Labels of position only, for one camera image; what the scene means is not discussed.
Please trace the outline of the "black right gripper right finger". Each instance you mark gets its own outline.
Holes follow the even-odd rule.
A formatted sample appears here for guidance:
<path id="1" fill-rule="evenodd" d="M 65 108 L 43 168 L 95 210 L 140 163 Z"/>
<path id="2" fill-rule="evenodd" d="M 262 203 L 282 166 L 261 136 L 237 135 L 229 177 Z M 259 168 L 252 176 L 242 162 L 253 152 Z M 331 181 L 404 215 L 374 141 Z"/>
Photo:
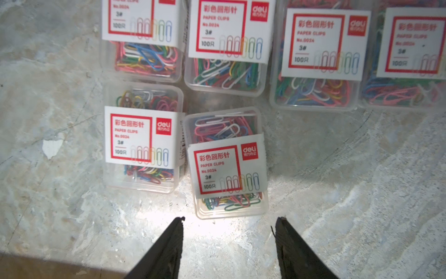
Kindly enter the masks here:
<path id="1" fill-rule="evenodd" d="M 275 225 L 275 243 L 283 279 L 336 279 L 285 217 Z"/>

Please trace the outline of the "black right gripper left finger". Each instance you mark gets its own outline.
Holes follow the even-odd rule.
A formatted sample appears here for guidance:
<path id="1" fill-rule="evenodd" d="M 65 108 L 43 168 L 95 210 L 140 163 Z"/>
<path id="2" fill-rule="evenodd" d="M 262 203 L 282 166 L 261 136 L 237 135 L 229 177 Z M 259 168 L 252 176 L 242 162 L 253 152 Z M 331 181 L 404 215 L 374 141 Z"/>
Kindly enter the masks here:
<path id="1" fill-rule="evenodd" d="M 127 279 L 177 279 L 184 240 L 184 217 L 176 217 L 152 245 Z"/>

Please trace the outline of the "paper clip box four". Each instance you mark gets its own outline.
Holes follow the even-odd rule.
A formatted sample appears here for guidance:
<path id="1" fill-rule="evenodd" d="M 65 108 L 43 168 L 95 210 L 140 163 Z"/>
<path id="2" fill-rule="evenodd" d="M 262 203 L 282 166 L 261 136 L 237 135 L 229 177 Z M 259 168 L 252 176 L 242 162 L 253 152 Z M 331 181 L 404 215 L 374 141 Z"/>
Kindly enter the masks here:
<path id="1" fill-rule="evenodd" d="M 183 131 L 198 218 L 267 212 L 266 149 L 257 108 L 188 115 Z"/>

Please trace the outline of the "paper clip box five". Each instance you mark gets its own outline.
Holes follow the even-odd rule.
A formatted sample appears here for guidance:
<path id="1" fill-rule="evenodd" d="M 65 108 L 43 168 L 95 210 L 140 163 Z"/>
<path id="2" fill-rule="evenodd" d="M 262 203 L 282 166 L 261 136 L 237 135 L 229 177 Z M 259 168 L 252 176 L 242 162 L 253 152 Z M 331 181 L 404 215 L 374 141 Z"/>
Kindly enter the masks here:
<path id="1" fill-rule="evenodd" d="M 175 86 L 123 81 L 104 87 L 108 187 L 169 194 L 185 174 L 184 93 Z"/>

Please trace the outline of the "paper clip box one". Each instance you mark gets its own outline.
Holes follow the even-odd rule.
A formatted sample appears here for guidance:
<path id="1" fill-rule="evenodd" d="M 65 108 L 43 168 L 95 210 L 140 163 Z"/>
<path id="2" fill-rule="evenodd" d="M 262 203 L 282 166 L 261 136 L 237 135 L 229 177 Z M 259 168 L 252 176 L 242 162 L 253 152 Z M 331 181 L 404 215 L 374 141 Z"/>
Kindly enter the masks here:
<path id="1" fill-rule="evenodd" d="M 362 1 L 279 1 L 271 105 L 322 112 L 355 109 L 371 15 Z"/>

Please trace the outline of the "paper clip box two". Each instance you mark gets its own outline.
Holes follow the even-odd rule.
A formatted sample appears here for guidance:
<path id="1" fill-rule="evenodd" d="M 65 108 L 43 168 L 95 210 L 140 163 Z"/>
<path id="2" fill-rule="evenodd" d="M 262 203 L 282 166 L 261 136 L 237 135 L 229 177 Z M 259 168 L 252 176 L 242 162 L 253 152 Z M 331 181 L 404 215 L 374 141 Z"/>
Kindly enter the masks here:
<path id="1" fill-rule="evenodd" d="M 360 105 L 446 110 L 445 1 L 374 1 L 371 53 Z"/>

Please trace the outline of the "paper clip box eleven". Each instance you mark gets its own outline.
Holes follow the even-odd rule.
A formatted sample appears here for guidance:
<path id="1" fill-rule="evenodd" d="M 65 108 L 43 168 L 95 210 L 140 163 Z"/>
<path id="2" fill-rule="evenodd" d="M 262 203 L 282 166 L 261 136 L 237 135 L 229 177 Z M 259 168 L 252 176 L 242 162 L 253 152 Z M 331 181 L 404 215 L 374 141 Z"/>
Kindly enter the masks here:
<path id="1" fill-rule="evenodd" d="M 176 83 L 187 25 L 187 1 L 102 1 L 101 66 L 124 77 Z"/>

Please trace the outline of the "paper clip box three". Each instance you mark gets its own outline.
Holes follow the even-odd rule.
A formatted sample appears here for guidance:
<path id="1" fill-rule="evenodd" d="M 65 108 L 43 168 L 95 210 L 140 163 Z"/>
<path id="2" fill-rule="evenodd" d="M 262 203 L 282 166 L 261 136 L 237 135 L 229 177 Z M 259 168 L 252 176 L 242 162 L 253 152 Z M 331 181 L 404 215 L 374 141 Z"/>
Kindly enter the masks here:
<path id="1" fill-rule="evenodd" d="M 266 86 L 276 1 L 188 3 L 186 85 L 206 93 L 260 96 Z"/>

